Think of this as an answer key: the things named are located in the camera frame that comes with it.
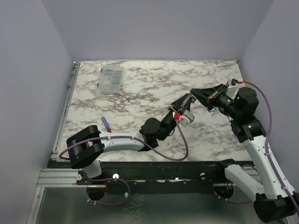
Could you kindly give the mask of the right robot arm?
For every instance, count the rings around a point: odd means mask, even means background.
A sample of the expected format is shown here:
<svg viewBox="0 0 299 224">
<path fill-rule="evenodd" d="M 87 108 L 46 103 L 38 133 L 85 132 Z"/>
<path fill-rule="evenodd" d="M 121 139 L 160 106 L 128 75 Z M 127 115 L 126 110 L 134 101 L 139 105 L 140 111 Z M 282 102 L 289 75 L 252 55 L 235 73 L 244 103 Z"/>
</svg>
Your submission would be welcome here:
<svg viewBox="0 0 299 224">
<path fill-rule="evenodd" d="M 232 162 L 215 170 L 219 182 L 232 181 L 254 205 L 264 223 L 285 219 L 289 224 L 299 222 L 299 194 L 281 170 L 269 145 L 269 131 L 255 117 L 259 104 L 254 89 L 242 87 L 235 98 L 227 94 L 228 87 L 191 89 L 191 94 L 208 110 L 218 108 L 231 118 L 231 129 L 250 155 L 261 182 Z"/>
</svg>

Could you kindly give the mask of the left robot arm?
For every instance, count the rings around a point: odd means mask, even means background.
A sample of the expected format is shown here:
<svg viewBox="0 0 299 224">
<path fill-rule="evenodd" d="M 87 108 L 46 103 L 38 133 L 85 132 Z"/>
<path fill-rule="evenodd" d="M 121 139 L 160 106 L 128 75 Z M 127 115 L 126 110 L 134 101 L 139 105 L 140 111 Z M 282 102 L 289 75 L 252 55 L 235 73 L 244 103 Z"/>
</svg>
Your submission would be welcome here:
<svg viewBox="0 0 299 224">
<path fill-rule="evenodd" d="M 149 118 L 137 132 L 101 132 L 96 125 L 90 125 L 66 140 L 68 157 L 72 169 L 82 169 L 87 179 L 98 184 L 103 180 L 103 172 L 98 157 L 112 151 L 147 152 L 158 147 L 159 141 L 170 137 L 178 124 L 186 127 L 194 121 L 191 104 L 195 97 L 185 94 L 171 103 L 162 120 Z"/>
</svg>

